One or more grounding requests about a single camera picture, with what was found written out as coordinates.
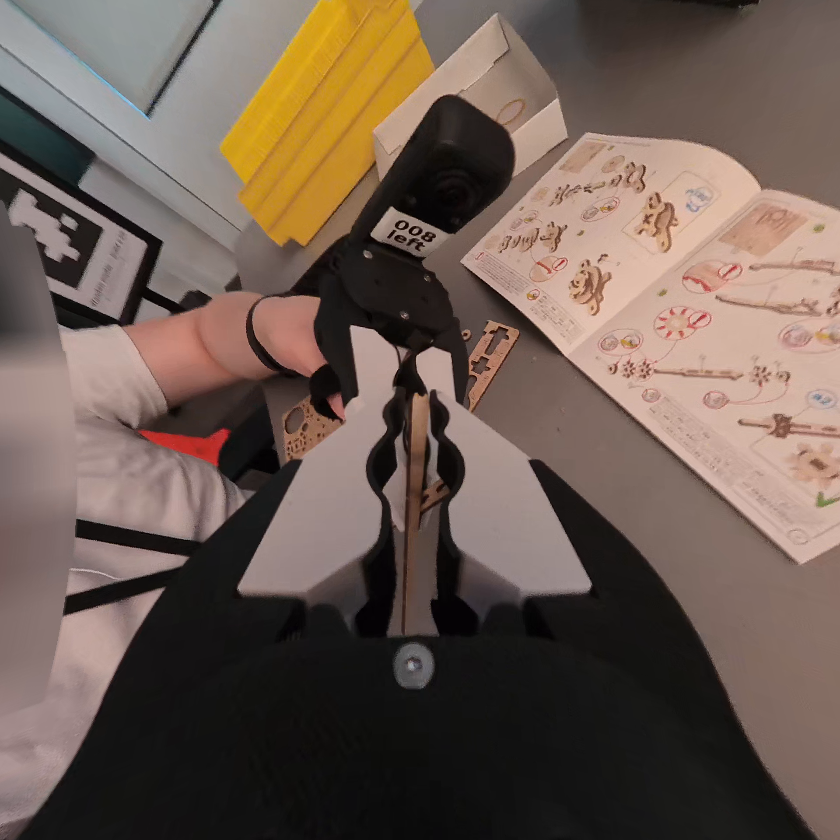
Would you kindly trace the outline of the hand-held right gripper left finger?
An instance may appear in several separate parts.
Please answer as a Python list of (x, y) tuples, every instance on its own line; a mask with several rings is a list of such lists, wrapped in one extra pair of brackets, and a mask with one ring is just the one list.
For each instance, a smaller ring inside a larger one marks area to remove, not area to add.
[(391, 618), (392, 504), (405, 420), (403, 388), (359, 396), (344, 424), (295, 470), (238, 592), (333, 606), (343, 618)]

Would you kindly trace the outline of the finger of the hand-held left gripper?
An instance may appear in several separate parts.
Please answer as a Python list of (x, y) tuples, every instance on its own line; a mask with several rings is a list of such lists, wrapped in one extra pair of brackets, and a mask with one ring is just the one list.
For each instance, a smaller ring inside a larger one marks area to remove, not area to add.
[(352, 325), (350, 340), (357, 392), (344, 400), (348, 422), (375, 409), (382, 414), (393, 398), (394, 379), (401, 362), (396, 346), (372, 329)]
[(455, 391), (455, 367), (450, 352), (430, 347), (416, 355), (416, 372), (427, 392), (428, 409), (431, 411), (439, 401), (434, 397), (436, 392), (444, 394), (442, 397), (446, 406), (458, 405), (468, 410), (464, 397), (457, 398)]

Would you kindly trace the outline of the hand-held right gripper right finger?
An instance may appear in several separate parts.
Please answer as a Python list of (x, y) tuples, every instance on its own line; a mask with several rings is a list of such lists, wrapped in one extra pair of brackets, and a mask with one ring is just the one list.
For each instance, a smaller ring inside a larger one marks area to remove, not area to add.
[(436, 621), (483, 621), (496, 606), (588, 595), (592, 581), (531, 459), (443, 392), (430, 395), (439, 504)]

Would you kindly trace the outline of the thin wooden model sheet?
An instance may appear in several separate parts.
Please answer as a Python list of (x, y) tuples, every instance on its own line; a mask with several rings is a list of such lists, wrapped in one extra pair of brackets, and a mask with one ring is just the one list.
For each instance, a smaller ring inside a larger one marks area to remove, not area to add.
[(395, 541), (395, 595), (389, 637), (434, 636), (432, 600), (437, 594), (438, 520), (422, 512), (429, 454), (429, 398), (413, 395), (405, 426), (395, 441), (396, 470), (385, 486)]

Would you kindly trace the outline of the person's left forearm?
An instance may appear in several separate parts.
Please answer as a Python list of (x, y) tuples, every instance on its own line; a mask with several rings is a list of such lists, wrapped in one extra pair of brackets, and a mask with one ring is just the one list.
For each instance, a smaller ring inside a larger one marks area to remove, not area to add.
[(194, 397), (267, 378), (270, 369), (246, 334), (258, 300), (240, 291), (129, 327), (60, 329), (75, 404), (100, 417), (157, 417)]

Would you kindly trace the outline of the person's left hand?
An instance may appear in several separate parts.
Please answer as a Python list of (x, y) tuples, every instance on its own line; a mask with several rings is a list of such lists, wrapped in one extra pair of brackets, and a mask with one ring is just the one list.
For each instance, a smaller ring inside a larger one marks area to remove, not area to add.
[(325, 369), (316, 338), (317, 297), (263, 297), (248, 313), (246, 333), (261, 363), (274, 372), (293, 371), (311, 379)]

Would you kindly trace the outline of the wooden sheet with round holes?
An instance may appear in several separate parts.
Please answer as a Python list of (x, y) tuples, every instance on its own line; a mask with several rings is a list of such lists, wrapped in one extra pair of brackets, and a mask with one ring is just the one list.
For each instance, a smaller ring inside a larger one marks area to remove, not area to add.
[(302, 459), (342, 425), (343, 421), (321, 415), (309, 396), (282, 417), (283, 448), (287, 461)]

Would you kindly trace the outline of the red object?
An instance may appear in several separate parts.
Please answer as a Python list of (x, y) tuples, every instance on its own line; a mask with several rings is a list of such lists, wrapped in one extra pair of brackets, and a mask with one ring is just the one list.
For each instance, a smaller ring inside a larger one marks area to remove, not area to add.
[(140, 430), (139, 434), (155, 445), (159, 445), (180, 455), (195, 457), (217, 467), (221, 452), (231, 435), (231, 430), (221, 428), (205, 437), (155, 432), (151, 430)]

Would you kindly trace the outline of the yellow ribbed plastic block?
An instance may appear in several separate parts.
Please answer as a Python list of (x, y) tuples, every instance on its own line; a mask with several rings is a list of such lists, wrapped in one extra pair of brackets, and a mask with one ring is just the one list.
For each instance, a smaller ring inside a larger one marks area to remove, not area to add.
[(248, 215), (277, 245), (308, 245), (374, 166), (374, 130), (433, 72), (409, 2), (317, 2), (220, 145)]

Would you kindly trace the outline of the person's white shirt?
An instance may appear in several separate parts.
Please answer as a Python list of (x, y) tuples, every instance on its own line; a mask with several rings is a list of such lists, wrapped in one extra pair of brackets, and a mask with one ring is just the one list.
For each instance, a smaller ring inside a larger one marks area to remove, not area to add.
[[(76, 430), (79, 519), (202, 542), (253, 494), (205, 461), (152, 443), (130, 422), (89, 414)], [(2, 716), (2, 838), (19, 836), (68, 769), (157, 597), (62, 619), (44, 699)]]

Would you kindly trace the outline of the white cardboard tray box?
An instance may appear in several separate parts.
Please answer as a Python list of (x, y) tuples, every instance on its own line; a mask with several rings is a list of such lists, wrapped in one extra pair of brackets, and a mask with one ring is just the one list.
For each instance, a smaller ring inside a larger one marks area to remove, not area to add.
[(568, 138), (554, 82), (509, 22), (494, 14), (373, 131), (380, 179), (434, 101), (450, 94), (509, 132), (514, 175)]

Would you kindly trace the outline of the open instruction booklet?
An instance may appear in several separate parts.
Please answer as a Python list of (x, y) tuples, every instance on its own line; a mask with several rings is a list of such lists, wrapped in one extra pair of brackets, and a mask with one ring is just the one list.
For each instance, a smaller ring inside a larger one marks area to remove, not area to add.
[(839, 213), (585, 133), (462, 258), (798, 564), (839, 540)]

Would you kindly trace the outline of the black and white marker board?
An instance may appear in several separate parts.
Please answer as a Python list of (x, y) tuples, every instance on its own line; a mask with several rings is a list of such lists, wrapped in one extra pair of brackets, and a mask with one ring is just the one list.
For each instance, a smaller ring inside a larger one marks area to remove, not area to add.
[(49, 290), (131, 324), (161, 251), (161, 241), (109, 206), (1, 144), (1, 197), (11, 225), (37, 244)]

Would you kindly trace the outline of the wooden frame offcut part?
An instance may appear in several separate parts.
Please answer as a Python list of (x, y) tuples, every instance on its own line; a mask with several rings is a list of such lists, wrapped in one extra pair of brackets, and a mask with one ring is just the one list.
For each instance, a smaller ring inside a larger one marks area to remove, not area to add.
[(487, 321), (468, 358), (467, 409), (474, 413), (490, 385), (496, 379), (520, 331), (497, 321)]

